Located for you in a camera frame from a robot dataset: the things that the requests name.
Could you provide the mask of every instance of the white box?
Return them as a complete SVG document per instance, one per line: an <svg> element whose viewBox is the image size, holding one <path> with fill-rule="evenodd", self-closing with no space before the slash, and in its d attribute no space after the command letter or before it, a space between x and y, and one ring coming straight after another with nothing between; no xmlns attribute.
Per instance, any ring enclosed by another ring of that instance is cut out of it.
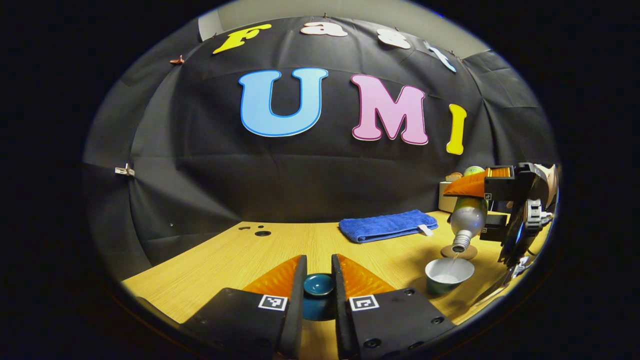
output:
<svg viewBox="0 0 640 360"><path fill-rule="evenodd" d="M451 184L450 181L442 181L440 183L440 198L438 199L438 209L442 211L447 211L452 213L453 208L456 207L456 201L458 200L457 196L443 196L445 188L447 185Z"/></svg>

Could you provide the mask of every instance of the wooden table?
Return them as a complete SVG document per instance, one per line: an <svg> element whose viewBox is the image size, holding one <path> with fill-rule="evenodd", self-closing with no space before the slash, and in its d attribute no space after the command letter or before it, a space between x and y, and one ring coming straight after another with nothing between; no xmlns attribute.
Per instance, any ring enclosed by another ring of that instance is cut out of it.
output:
<svg viewBox="0 0 640 360"><path fill-rule="evenodd" d="M241 222L204 243L130 277L122 284L135 295L147 299L160 311L182 323L194 315L222 288L242 289L247 284L294 256L307 255L307 271L331 272L331 255L342 254L360 263L374 274L400 289L414 287L456 325L478 312L483 306L470 307L484 290L506 271L498 263L500 243L472 239L478 255L470 261L474 275L450 294L434 298L426 292L424 267L442 258L440 249L450 245L454 234L447 223L449 213L428 213L438 220L439 228L432 236L413 234L375 241L351 243L338 229L337 223L274 224ZM251 229L239 230L250 226ZM547 239L549 225L533 242L530 250L540 251ZM269 236L256 236L256 231L271 231ZM511 282L504 296L526 273ZM301 359L337 359L335 320L303 321Z"/></svg>

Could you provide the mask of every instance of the plastic bottle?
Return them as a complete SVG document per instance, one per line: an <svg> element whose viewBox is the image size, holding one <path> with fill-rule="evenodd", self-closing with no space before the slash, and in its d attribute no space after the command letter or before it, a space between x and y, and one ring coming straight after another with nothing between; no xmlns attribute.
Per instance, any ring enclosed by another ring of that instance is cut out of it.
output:
<svg viewBox="0 0 640 360"><path fill-rule="evenodd" d="M456 237L453 239L453 251L463 252L471 243L471 238L478 235L486 222L487 201L479 197L458 197L451 214L451 229Z"/></svg>

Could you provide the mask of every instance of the orange gripper pad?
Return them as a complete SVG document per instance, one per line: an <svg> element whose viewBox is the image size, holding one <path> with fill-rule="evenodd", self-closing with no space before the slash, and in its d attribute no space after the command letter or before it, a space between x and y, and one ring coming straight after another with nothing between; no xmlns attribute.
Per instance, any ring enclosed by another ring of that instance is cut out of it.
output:
<svg viewBox="0 0 640 360"><path fill-rule="evenodd" d="M338 254L342 276L344 278L344 290L347 299L356 296L386 293L396 289L380 279L374 273L355 261Z"/></svg>
<svg viewBox="0 0 640 360"><path fill-rule="evenodd" d="M302 255L291 258L274 267L244 287L244 291L252 293L275 295L291 298L293 279L296 275L296 267Z"/></svg>
<svg viewBox="0 0 640 360"><path fill-rule="evenodd" d="M484 179L487 171L467 175L447 185L442 195L473 196L484 198Z"/></svg>

